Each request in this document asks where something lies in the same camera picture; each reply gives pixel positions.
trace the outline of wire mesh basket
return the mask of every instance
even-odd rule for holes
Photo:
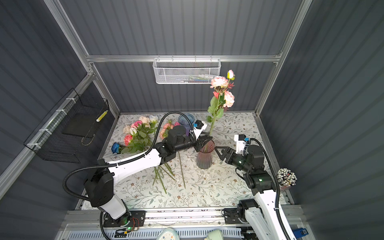
[[[208,84],[220,75],[220,68],[220,59],[191,62],[153,60],[156,83],[159,84]]]
[[[47,127],[37,128],[37,137],[31,134],[24,145],[43,160],[80,163],[103,122],[100,116],[104,117],[108,110],[104,98],[76,95],[64,108],[56,110],[58,114]]]

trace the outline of blue rose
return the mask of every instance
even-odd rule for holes
[[[115,143],[112,145],[112,148],[111,148],[112,153],[119,153],[119,147],[120,147],[120,145],[119,145],[117,142],[115,142]]]

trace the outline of yellow object in basket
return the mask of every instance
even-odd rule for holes
[[[100,122],[100,121],[103,119],[103,117],[104,117],[105,115],[107,115],[107,113],[108,113],[108,110],[106,110],[105,112],[103,112],[103,114],[101,114],[101,115],[96,119],[96,122]]]

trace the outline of white wire basket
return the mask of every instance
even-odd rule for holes
[[[158,84],[210,84],[220,75],[220,59],[212,61],[153,60],[153,71]]]

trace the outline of pink glass vase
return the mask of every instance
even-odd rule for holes
[[[215,149],[215,142],[210,140],[200,152],[197,153],[196,164],[201,169],[208,169],[212,166],[212,152]]]

